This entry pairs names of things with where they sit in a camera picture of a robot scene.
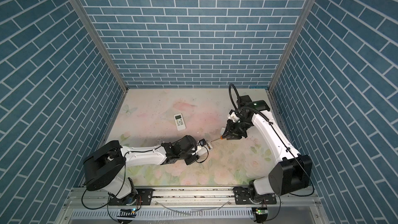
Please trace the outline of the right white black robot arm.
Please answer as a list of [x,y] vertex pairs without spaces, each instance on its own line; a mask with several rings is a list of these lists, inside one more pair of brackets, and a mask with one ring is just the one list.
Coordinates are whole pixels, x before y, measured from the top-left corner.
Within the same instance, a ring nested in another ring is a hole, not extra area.
[[307,188],[311,184],[313,162],[286,138],[267,103],[252,101],[248,95],[231,101],[234,109],[229,113],[222,138],[240,140],[247,137],[249,128],[256,127],[274,156],[275,166],[268,176],[249,183],[251,198],[259,201],[264,195],[283,196]]

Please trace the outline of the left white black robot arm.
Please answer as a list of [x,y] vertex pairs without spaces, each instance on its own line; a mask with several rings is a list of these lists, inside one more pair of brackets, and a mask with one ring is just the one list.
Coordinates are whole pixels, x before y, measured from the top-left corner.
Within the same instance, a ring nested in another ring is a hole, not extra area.
[[172,143],[162,143],[154,147],[127,147],[119,141],[110,141],[92,154],[84,162],[87,191],[103,189],[117,199],[137,194],[134,183],[124,172],[129,167],[144,165],[168,165],[183,160],[186,165],[197,162],[202,149],[207,150],[207,142],[197,141],[190,135]]

